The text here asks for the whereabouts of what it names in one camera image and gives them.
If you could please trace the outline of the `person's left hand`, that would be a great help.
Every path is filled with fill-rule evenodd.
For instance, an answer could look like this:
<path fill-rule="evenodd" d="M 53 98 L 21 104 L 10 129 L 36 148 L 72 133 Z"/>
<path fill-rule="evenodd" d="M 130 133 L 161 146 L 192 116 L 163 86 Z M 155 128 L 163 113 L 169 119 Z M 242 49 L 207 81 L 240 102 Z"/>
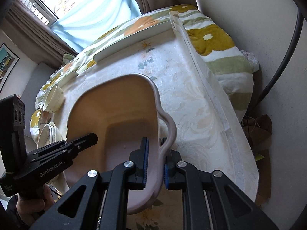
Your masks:
<path fill-rule="evenodd" d="M 43 196 L 36 200 L 24 200 L 18 196 L 16 208 L 21 220 L 28 226 L 36 221 L 33 217 L 34 213 L 47 211 L 55 204 L 50 188 L 47 185 L 44 185 L 43 188 Z"/>

